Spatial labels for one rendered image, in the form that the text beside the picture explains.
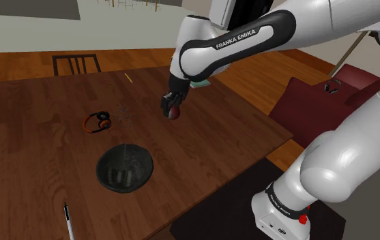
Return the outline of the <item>dark red round fruit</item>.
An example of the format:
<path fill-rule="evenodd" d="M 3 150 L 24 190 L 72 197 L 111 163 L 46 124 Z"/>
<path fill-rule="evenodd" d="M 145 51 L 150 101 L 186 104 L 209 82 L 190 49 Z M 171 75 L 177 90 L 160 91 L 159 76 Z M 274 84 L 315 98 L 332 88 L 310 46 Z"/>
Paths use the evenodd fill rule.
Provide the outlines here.
<path fill-rule="evenodd" d="M 180 108 L 176 105 L 172 105 L 167 113 L 167 118 L 170 120 L 177 119 L 181 114 Z"/>

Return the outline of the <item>teal flat book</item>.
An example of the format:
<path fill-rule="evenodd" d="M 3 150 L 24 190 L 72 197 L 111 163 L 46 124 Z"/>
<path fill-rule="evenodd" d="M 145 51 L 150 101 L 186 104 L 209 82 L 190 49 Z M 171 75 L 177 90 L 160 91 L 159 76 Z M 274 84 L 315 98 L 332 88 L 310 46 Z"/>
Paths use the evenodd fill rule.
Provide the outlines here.
<path fill-rule="evenodd" d="M 211 83 L 207 79 L 202 80 L 202 81 L 198 81 L 198 82 L 191 81 L 190 82 L 190 87 L 193 88 L 193 89 L 196 89 L 196 88 L 201 88 L 201 87 L 209 86 L 210 84 Z"/>

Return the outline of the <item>brown wooden table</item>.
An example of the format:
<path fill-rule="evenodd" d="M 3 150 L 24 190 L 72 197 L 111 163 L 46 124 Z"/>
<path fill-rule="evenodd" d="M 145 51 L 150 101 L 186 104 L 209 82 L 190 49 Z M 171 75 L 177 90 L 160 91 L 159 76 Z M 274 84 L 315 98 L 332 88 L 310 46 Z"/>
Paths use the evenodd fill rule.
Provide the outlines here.
<path fill-rule="evenodd" d="M 0 240 L 69 240 L 64 202 L 76 240 L 143 240 L 291 137 L 216 79 L 170 121 L 168 78 L 153 67 L 0 82 Z M 112 126 L 86 133 L 84 118 L 100 111 Z M 124 143 L 146 148 L 154 171 L 118 194 L 96 164 Z"/>

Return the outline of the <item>orange and black headphones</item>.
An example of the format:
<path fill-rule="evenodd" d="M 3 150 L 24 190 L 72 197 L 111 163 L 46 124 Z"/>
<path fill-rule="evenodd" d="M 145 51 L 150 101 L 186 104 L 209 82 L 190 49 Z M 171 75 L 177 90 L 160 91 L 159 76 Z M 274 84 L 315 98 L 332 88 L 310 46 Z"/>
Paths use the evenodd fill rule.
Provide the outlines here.
<path fill-rule="evenodd" d="M 90 120 L 90 118 L 96 117 L 98 121 L 98 129 L 96 130 L 89 130 L 87 128 L 87 122 Z M 100 111 L 91 113 L 90 115 L 86 116 L 82 122 L 82 127 L 84 131 L 88 134 L 95 134 L 104 130 L 109 129 L 112 126 L 112 121 L 110 119 L 110 114 L 106 111 Z"/>

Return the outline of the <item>black bowl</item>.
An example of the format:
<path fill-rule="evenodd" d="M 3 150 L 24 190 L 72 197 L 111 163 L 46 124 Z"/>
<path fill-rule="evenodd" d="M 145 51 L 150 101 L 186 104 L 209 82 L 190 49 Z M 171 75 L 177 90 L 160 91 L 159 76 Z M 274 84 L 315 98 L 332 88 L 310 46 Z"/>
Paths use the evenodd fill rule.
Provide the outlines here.
<path fill-rule="evenodd" d="M 145 185 L 154 171 L 150 152 L 135 144 L 120 144 L 106 151 L 96 164 L 96 177 L 108 190 L 126 194 Z"/>

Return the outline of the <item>dark wooden chair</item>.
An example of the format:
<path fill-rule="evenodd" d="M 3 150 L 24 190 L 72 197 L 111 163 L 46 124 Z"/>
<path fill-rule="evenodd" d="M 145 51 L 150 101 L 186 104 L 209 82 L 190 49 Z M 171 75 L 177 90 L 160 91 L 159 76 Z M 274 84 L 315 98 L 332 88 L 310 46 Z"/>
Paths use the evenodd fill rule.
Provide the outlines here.
<path fill-rule="evenodd" d="M 101 72 L 101 67 L 98 61 L 98 58 L 96 54 L 81 54 L 81 55 L 53 55 L 52 61 L 53 61 L 53 74 L 54 76 L 59 76 L 59 68 L 58 68 L 58 60 L 59 59 L 66 59 L 68 61 L 68 65 L 70 67 L 70 71 L 72 75 L 75 74 L 86 74 L 87 73 L 87 66 L 85 59 L 92 58 L 95 67 L 98 72 Z"/>

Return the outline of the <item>dark robot stand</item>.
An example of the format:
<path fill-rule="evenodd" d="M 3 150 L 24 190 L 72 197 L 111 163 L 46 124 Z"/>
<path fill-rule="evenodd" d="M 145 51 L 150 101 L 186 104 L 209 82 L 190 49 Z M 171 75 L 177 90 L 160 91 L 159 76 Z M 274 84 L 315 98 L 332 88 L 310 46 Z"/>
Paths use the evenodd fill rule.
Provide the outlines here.
<path fill-rule="evenodd" d="M 255 225 L 252 197 L 283 174 L 259 160 L 177 218 L 170 232 L 176 240 L 272 240 Z M 310 240 L 342 240 L 346 219 L 325 203 L 310 206 Z"/>

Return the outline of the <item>dark red sofa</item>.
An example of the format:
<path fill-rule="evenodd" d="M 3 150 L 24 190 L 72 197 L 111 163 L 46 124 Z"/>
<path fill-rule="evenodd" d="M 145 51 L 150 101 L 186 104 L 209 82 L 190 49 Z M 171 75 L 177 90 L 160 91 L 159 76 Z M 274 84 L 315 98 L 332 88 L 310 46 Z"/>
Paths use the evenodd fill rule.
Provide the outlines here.
<path fill-rule="evenodd" d="M 318 135 L 335 130 L 346 117 L 380 90 L 380 77 L 349 64 L 331 79 L 342 83 L 334 94 L 324 92 L 327 81 L 309 85 L 291 78 L 269 117 L 306 148 Z"/>

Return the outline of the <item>white and black pen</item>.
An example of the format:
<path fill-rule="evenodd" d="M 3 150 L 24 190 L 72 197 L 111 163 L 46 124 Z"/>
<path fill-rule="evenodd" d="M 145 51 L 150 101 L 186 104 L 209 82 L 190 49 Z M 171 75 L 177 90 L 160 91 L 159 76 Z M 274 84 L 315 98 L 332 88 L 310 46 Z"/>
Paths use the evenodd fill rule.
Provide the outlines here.
<path fill-rule="evenodd" d="M 69 233 L 70 240 L 75 240 L 74 231 L 73 231 L 72 222 L 71 222 L 71 217 L 70 217 L 68 205 L 66 204 L 66 202 L 64 202 L 64 204 L 63 204 L 63 210 L 65 213 L 65 219 L 66 219 L 66 224 L 68 227 L 68 233 Z"/>

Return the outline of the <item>brown slanted pole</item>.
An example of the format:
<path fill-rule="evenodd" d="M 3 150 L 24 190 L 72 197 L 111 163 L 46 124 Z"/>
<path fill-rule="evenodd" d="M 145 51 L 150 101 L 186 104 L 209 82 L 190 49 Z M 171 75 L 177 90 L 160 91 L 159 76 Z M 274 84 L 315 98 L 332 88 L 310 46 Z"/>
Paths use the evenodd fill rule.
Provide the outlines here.
<path fill-rule="evenodd" d="M 355 50 L 355 48 L 358 46 L 358 44 L 369 34 L 369 31 L 363 31 L 361 32 L 357 39 L 350 45 L 348 50 L 344 53 L 344 55 L 339 59 L 338 63 L 334 66 L 332 71 L 328 74 L 329 77 L 333 77 L 337 70 L 341 67 L 341 65 L 347 60 L 349 55 Z"/>

